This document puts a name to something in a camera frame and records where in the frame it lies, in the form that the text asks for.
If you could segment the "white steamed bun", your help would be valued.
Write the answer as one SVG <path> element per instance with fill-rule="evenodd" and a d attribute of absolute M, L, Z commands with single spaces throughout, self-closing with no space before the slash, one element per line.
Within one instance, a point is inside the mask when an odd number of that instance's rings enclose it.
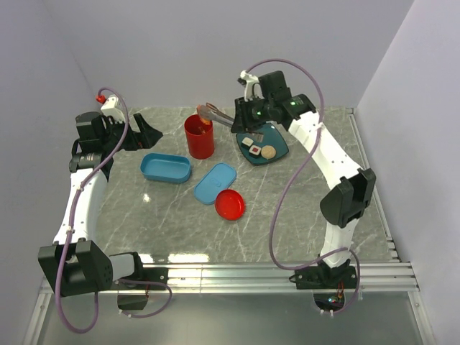
<path fill-rule="evenodd" d="M 262 149 L 261 149 L 261 156 L 263 158 L 265 158 L 266 160 L 271 160 L 273 159 L 276 154 L 277 154 L 277 151 L 276 149 L 271 146 L 271 145 L 265 145 Z"/>

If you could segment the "orange grilled salmon piece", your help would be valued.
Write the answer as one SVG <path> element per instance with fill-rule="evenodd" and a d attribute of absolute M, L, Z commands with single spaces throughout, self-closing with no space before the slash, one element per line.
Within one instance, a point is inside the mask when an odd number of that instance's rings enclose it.
<path fill-rule="evenodd" d="M 210 126 L 212 124 L 211 112 L 206 105 L 198 105 L 196 107 L 196 112 L 203 124 L 206 126 Z"/>

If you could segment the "metal food tongs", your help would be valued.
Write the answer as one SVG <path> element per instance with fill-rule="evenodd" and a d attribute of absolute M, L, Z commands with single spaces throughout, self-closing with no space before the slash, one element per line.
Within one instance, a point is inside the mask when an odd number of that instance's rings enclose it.
<path fill-rule="evenodd" d="M 229 115 L 225 114 L 224 112 L 219 110 L 217 107 L 215 107 L 211 103 L 206 103 L 204 105 L 206 105 L 210 109 L 212 122 L 215 121 L 215 122 L 217 122 L 219 124 L 224 125 L 225 127 L 230 128 L 230 130 L 231 130 L 231 125 L 233 124 L 234 118 L 232 118 Z M 254 139 L 255 141 L 258 141 L 258 142 L 261 142 L 264 139 L 264 135 L 261 132 L 260 133 L 247 132 L 247 133 L 243 133 L 243 134 L 245 134 L 247 136 L 250 136 L 252 139 Z"/>

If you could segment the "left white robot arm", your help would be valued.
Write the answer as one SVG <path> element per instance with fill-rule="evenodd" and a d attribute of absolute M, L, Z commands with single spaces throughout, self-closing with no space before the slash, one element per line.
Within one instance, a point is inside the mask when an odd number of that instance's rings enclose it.
<path fill-rule="evenodd" d="M 136 252 L 108 256 L 93 240 L 105 189 L 114 163 L 113 150 L 150 149 L 162 138 L 140 113 L 138 129 L 97 111 L 75 118 L 78 138 L 69 162 L 70 195 L 62 225 L 50 246 L 41 247 L 38 262 L 60 297 L 97 293 L 121 280 L 129 289 L 141 287 L 146 272 Z"/>

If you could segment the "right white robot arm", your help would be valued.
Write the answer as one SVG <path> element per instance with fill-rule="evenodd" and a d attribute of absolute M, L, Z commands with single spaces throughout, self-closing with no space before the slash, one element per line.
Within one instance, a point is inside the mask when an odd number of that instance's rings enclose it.
<path fill-rule="evenodd" d="M 317 270 L 320 284 L 331 288 L 341 281 L 340 266 L 350 258 L 354 230 L 369 206 L 376 175 L 350 158 L 304 94 L 294 96 L 281 71 L 257 77 L 243 70 L 244 95 L 235 100 L 233 133 L 255 133 L 267 122 L 283 126 L 305 148 L 322 172 L 329 192 L 320 202 L 326 233 Z"/>

